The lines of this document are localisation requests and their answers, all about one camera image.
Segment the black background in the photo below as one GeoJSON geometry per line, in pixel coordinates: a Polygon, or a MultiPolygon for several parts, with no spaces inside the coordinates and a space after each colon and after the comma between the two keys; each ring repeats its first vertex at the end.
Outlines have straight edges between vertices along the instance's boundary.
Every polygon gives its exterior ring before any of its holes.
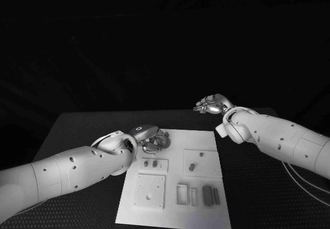
{"type": "Polygon", "coordinates": [[[192,109],[215,93],[330,135],[329,4],[310,2],[4,7],[0,169],[34,160],[61,113],[192,109]]]}

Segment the tabletop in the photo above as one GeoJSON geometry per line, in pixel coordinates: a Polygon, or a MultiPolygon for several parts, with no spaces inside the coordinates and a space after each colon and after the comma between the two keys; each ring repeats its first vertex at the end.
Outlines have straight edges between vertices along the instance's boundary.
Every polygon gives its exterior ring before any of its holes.
{"type": "MultiPolygon", "coordinates": [[[[272,108],[253,109],[260,114],[277,116],[272,108]]],[[[162,129],[215,131],[221,123],[223,115],[201,114],[194,110],[64,113],[34,161],[73,148],[90,146],[96,139],[117,130],[129,133],[143,124],[153,124],[162,129]]],[[[233,229],[329,229],[330,208],[302,190],[283,163],[261,153],[254,144],[244,142],[238,145],[230,137],[221,138],[217,131],[215,139],[233,229]]],[[[313,182],[312,172],[296,168],[313,182]]],[[[110,176],[80,192],[50,199],[32,210],[11,217],[0,229],[146,228],[116,224],[125,180],[126,173],[110,176]]],[[[330,202],[329,194],[302,181],[300,184],[330,202]]]]}

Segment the rectangular white piece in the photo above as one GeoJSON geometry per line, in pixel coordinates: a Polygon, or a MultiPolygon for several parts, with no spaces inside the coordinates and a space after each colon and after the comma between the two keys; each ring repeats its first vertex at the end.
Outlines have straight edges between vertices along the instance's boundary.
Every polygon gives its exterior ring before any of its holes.
{"type": "MultiPolygon", "coordinates": [[[[149,155],[139,147],[138,161],[133,163],[126,173],[126,182],[123,187],[120,208],[117,213],[116,223],[176,228],[176,229],[231,229],[231,220],[225,199],[225,187],[221,178],[191,177],[184,175],[184,151],[198,150],[202,152],[214,151],[217,153],[215,133],[214,131],[195,130],[171,130],[169,132],[171,147],[164,149],[156,155],[149,155]],[[169,160],[168,173],[146,173],[153,175],[166,175],[166,189],[165,189],[165,209],[156,208],[136,208],[133,207],[135,188],[138,181],[138,174],[140,172],[140,161],[145,159],[169,160]],[[176,205],[176,187],[178,184],[185,184],[188,189],[197,190],[197,204],[195,208],[179,207],[176,205]],[[207,207],[204,205],[202,187],[212,186],[218,189],[221,205],[207,207]]],[[[191,205],[191,192],[188,192],[188,204],[191,205]]]]}
{"type": "Polygon", "coordinates": [[[164,209],[166,177],[138,175],[133,206],[164,209]]]}
{"type": "Polygon", "coordinates": [[[223,178],[218,152],[205,150],[184,151],[184,175],[192,177],[223,178]]]}
{"type": "Polygon", "coordinates": [[[197,190],[191,189],[191,206],[197,208],[198,202],[197,202],[197,190]]]}
{"type": "Polygon", "coordinates": [[[142,158],[139,161],[139,171],[140,173],[168,173],[169,160],[158,160],[142,158]]]}
{"type": "Polygon", "coordinates": [[[178,206],[188,206],[188,186],[178,185],[178,195],[176,195],[178,206]]]}

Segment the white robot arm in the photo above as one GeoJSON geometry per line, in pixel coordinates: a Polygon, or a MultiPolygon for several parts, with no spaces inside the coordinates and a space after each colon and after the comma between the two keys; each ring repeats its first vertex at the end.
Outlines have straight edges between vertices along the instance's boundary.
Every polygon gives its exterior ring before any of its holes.
{"type": "Polygon", "coordinates": [[[171,145],[168,137],[158,126],[142,125],[130,134],[117,131],[102,137],[91,147],[71,149],[0,171],[0,224],[38,203],[123,174],[136,162],[138,147],[146,153],[161,152],[171,145]]]}
{"type": "Polygon", "coordinates": [[[298,123],[236,106],[221,94],[205,97],[195,107],[202,114],[224,115],[221,137],[238,144],[251,142],[263,153],[330,179],[330,138],[298,123]]]}

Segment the table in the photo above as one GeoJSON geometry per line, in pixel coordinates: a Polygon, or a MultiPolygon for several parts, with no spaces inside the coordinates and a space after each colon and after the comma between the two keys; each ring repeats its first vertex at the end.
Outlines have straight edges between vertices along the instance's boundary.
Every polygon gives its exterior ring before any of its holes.
{"type": "MultiPolygon", "coordinates": [[[[277,116],[272,108],[253,109],[277,116]]],[[[96,139],[117,130],[129,133],[142,124],[155,124],[164,129],[215,131],[221,123],[223,115],[192,110],[64,113],[34,161],[68,149],[90,146],[96,139]]],[[[254,144],[246,142],[238,145],[228,137],[221,138],[217,132],[215,138],[233,229],[330,228],[330,208],[302,190],[283,163],[261,153],[254,144]]],[[[146,228],[116,224],[125,179],[126,174],[110,176],[80,192],[53,198],[9,218],[0,229],[146,228]]],[[[308,188],[330,202],[328,194],[308,188]]]]}

